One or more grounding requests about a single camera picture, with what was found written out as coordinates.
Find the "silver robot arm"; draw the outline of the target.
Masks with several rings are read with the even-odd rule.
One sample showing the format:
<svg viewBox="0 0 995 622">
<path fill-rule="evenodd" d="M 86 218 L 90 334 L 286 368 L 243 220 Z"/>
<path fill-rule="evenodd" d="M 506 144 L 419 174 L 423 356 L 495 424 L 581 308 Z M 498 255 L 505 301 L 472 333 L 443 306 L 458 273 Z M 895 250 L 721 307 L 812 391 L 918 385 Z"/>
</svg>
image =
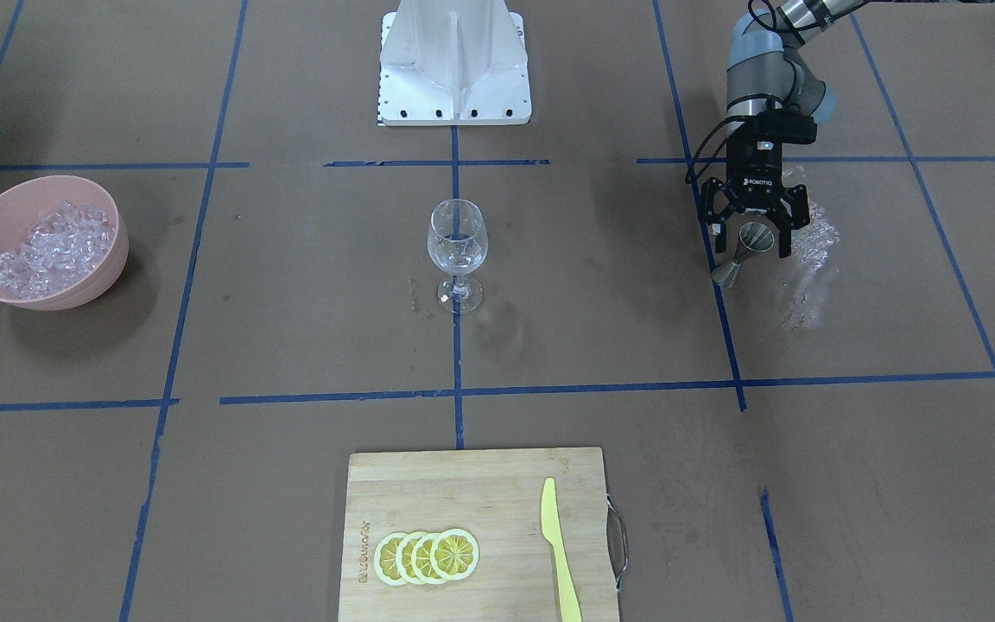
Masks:
<svg viewBox="0 0 995 622">
<path fill-rule="evenodd" d="M 698 218 L 713 250 L 726 251 L 726 223 L 758 215 L 776 230 L 778 255 L 791 255 L 791 237 L 812 223 L 808 189 L 784 184 L 784 146 L 816 142 L 818 126 L 837 103 L 801 50 L 865 1 L 763 1 L 749 5 L 732 30 L 726 63 L 726 117 L 707 135 L 722 131 L 715 154 L 726 152 L 726 176 L 701 185 Z"/>
</svg>

